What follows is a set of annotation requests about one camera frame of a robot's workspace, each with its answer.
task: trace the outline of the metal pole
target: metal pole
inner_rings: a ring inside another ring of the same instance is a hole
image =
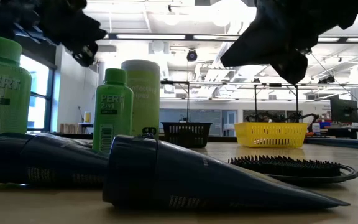
[[[298,99],[298,86],[295,85],[295,98],[296,98],[296,122],[299,123],[299,99]]]
[[[187,83],[187,120],[189,122],[190,82]]]
[[[256,121],[256,117],[257,117],[257,114],[258,114],[258,109],[257,109],[257,105],[256,105],[256,85],[254,85],[254,91],[255,91],[255,121]]]

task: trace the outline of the black basket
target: black basket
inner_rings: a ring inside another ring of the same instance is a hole
[[[165,140],[187,148],[203,148],[208,143],[212,123],[161,122]]]

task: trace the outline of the wooden table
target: wooden table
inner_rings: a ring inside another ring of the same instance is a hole
[[[197,151],[224,161],[244,155],[282,155],[336,161],[358,170],[358,149],[304,145],[303,149],[248,149],[234,143],[210,143]],[[32,189],[0,184],[0,224],[25,223],[358,223],[358,178],[312,189],[352,205],[312,212],[237,213],[119,211],[101,200],[100,190]]]

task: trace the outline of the black brush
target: black brush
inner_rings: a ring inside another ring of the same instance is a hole
[[[355,169],[339,163],[301,161],[285,156],[245,156],[230,159],[229,163],[293,184],[338,183],[358,177]]]

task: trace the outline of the brush bristles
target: brush bristles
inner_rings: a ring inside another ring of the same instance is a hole
[[[292,177],[336,177],[341,175],[341,165],[328,161],[294,160],[285,156],[245,156],[232,158],[230,164],[262,174]]]

